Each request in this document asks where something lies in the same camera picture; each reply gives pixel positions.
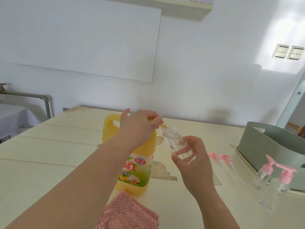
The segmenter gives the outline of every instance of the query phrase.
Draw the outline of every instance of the metal pipe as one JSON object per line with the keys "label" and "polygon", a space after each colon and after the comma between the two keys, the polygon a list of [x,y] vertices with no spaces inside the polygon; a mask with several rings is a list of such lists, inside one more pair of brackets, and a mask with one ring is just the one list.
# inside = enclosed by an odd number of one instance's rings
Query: metal pipe
{"label": "metal pipe", "polygon": [[33,98],[39,98],[44,100],[45,103],[45,109],[47,111],[47,118],[51,119],[51,113],[50,113],[50,106],[49,106],[49,98],[45,95],[36,95],[36,94],[27,94],[27,93],[21,93],[21,92],[8,92],[6,90],[0,90],[0,94],[3,95],[13,95],[13,96],[25,96],[25,97],[33,97]]}

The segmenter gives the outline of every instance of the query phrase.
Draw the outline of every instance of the green label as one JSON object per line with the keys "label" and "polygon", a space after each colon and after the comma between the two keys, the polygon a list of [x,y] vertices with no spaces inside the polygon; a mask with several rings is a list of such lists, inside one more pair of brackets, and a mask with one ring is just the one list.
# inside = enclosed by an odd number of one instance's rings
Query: green label
{"label": "green label", "polygon": [[144,187],[150,178],[153,155],[150,157],[131,154],[125,162],[119,180],[134,186]]}

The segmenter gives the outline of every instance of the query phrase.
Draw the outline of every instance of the hand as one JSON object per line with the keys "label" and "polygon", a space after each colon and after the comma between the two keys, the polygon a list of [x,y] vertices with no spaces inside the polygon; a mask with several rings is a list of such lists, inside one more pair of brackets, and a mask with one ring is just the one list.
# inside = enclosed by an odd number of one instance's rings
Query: hand
{"label": "hand", "polygon": [[173,162],[179,169],[183,183],[189,192],[197,199],[204,194],[205,190],[214,190],[213,170],[209,155],[199,137],[183,137],[196,154],[195,160],[188,164],[181,160],[176,154],[171,156]]}
{"label": "hand", "polygon": [[120,128],[117,136],[132,146],[132,149],[143,145],[151,138],[155,129],[163,123],[162,117],[154,111],[138,110],[128,116],[130,108],[126,109],[120,120]]}

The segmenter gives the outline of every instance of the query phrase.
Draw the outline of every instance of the light switch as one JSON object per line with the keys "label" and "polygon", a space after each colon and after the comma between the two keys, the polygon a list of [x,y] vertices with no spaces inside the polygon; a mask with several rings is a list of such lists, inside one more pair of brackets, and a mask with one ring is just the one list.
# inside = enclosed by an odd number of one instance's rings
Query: light switch
{"label": "light switch", "polygon": [[299,60],[304,52],[303,47],[292,46],[288,59]]}
{"label": "light switch", "polygon": [[288,45],[277,44],[275,51],[273,53],[273,57],[277,58],[285,58],[289,50]]}

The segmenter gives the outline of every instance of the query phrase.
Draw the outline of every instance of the pink cloth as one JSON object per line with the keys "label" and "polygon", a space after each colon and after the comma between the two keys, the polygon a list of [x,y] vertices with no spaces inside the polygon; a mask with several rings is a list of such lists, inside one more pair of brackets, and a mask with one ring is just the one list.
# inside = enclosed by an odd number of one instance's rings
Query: pink cloth
{"label": "pink cloth", "polygon": [[156,229],[158,217],[157,213],[122,191],[105,207],[96,229]]}

